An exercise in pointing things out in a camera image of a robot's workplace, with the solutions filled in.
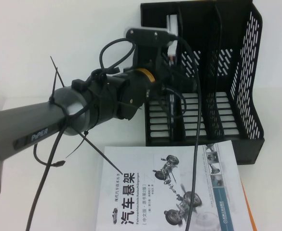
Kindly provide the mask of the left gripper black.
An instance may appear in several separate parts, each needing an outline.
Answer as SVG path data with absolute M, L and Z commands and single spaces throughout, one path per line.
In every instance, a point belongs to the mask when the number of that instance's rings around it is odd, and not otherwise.
M 181 67 L 170 64 L 165 57 L 156 58 L 154 76 L 160 83 L 173 87 L 180 93 L 196 93 L 197 91 L 195 78 L 188 77 Z

